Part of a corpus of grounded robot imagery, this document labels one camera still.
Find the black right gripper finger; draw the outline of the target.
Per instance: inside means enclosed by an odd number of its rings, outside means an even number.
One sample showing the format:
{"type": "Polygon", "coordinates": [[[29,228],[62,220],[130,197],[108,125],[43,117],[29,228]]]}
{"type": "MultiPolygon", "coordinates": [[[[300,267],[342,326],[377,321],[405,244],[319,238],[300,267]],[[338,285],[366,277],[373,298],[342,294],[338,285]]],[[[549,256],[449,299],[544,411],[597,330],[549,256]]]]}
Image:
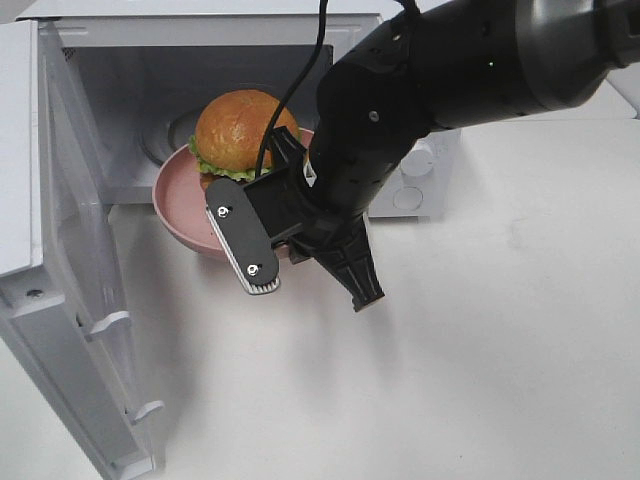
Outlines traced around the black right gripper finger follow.
{"type": "Polygon", "coordinates": [[[316,250],[314,258],[351,294],[355,312],[384,297],[363,219],[342,238],[316,250]]]}
{"type": "Polygon", "coordinates": [[[285,126],[275,128],[268,137],[271,153],[271,169],[278,172],[287,168],[301,169],[307,149],[285,126]]]}

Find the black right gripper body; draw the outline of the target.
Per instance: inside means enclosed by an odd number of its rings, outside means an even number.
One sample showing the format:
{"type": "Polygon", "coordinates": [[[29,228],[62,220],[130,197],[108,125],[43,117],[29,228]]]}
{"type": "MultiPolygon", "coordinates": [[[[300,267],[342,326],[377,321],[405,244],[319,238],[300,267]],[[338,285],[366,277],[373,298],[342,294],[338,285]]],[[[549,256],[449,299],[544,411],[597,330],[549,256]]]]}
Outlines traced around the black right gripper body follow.
{"type": "Polygon", "coordinates": [[[302,163],[294,157],[289,167],[301,185],[304,230],[288,241],[289,258],[301,263],[347,236],[361,220],[414,139],[313,139],[303,158],[316,180],[303,179],[302,163]]]}

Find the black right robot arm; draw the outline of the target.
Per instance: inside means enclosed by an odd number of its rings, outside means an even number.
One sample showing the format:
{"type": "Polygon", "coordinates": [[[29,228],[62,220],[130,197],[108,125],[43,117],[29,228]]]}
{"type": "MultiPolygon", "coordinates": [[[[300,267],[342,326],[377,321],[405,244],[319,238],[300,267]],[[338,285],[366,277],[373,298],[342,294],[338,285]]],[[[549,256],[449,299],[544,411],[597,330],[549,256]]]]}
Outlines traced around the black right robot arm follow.
{"type": "Polygon", "coordinates": [[[380,299],[363,214],[416,142],[574,108],[639,59],[635,1],[407,1],[318,85],[310,144],[314,222],[293,239],[351,294],[380,299]]]}

